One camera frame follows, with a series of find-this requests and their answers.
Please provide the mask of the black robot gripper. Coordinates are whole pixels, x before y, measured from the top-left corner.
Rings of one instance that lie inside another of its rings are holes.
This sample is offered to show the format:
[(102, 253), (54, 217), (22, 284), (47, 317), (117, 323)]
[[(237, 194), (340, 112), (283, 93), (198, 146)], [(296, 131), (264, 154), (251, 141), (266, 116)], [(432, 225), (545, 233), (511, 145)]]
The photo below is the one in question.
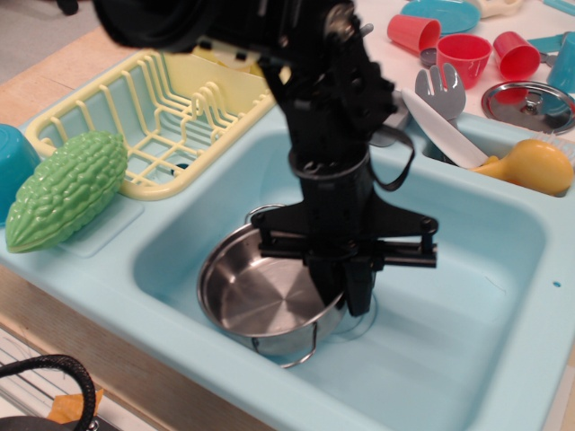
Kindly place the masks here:
[(376, 193), (369, 155), (348, 165), (293, 172), (302, 201), (252, 215), (251, 224), (261, 233), (264, 256), (307, 264), (324, 305), (344, 297), (346, 278), (349, 313), (362, 316), (370, 310), (372, 269), (436, 266), (438, 221), (385, 202)]

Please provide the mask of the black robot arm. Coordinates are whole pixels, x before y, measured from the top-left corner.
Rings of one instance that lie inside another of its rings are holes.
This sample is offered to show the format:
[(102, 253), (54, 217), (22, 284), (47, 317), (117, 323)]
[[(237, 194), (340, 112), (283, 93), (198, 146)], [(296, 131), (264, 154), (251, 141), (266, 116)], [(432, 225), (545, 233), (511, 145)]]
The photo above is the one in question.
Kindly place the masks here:
[(251, 222), (261, 253), (302, 260), (323, 300), (341, 294), (360, 316), (385, 265), (436, 264), (438, 222), (376, 194), (373, 135), (411, 140), (385, 124), (396, 112), (394, 85), (367, 55), (351, 1), (97, 1), (94, 9), (122, 46), (255, 55), (285, 115), (303, 199)]

